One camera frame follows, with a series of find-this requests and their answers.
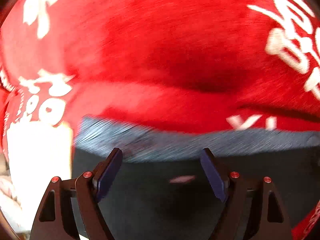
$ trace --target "round metal bolt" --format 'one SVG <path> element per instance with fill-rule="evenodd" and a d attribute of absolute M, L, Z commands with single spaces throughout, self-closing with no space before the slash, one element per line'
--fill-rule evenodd
<path fill-rule="evenodd" d="M 86 171 L 86 172 L 83 174 L 83 176 L 84 176 L 85 178 L 90 178 L 91 175 L 92 175 L 92 172 L 91 172 L 91 171 Z"/>
<path fill-rule="evenodd" d="M 57 182 L 59 180 L 59 177 L 58 176 L 55 176 L 51 179 L 52 182 Z"/>
<path fill-rule="evenodd" d="M 239 178 L 240 175 L 239 175 L 238 172 L 233 171 L 233 172 L 230 173 L 230 176 L 233 177 L 234 179 L 236 179 L 236 178 Z"/>
<path fill-rule="evenodd" d="M 272 179 L 270 177 L 264 177 L 263 180 L 266 183 L 270 183 L 272 181 Z"/>

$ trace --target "red cloth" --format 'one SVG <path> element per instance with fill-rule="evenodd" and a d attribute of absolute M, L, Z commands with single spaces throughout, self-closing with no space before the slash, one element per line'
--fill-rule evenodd
<path fill-rule="evenodd" d="M 2 76 L 17 87 L 5 127 L 32 113 L 74 131 L 85 115 L 187 133 L 320 130 L 320 23 L 301 1 L 19 0 L 1 28 Z"/>

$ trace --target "gray fabric trim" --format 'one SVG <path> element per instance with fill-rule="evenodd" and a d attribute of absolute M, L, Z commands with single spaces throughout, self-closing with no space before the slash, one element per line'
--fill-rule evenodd
<path fill-rule="evenodd" d="M 90 117 L 83 119 L 75 140 L 77 148 L 103 157 L 118 147 L 122 149 L 126 162 L 197 159 L 198 151 L 205 147 L 216 156 L 225 157 L 318 145 L 318 132 L 250 129 L 190 135 Z"/>

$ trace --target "black surface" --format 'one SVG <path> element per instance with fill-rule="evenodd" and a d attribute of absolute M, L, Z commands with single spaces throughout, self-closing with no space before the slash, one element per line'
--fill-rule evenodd
<path fill-rule="evenodd" d="M 319 148 L 220 160 L 246 177 L 270 176 L 294 226 L 320 199 L 319 172 L 311 165 L 317 151 Z M 92 170 L 101 160 L 77 150 L 72 176 Z M 195 175 L 196 179 L 188 184 L 169 183 L 182 175 Z M 99 206 L 116 240 L 206 240 L 223 209 L 199 161 L 123 163 L 108 196 Z M 78 207 L 73 207 L 79 233 L 85 236 Z"/>

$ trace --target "red fabric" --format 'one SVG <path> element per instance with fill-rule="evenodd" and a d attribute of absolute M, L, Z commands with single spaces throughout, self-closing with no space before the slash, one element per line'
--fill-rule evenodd
<path fill-rule="evenodd" d="M 311 21 L 310 33 L 291 22 L 319 57 L 319 21 L 288 1 Z M 281 16 L 274 0 L 56 0 L 44 4 L 50 29 L 38 38 L 40 20 L 27 24 L 26 0 L 19 0 L 1 28 L 6 75 L 18 92 L 5 127 L 37 95 L 31 120 L 63 111 L 52 125 L 66 121 L 74 131 L 85 115 L 187 133 L 239 129 L 229 120 L 238 115 L 242 123 L 261 115 L 251 128 L 276 117 L 273 129 L 320 130 L 319 98 L 305 90 L 317 61 L 305 52 L 308 69 L 299 73 L 266 53 L 270 31 L 283 27 L 248 5 Z M 40 69 L 69 76 L 71 91 L 53 96 L 46 81 L 31 93 L 20 84 L 19 77 L 39 78 Z"/>

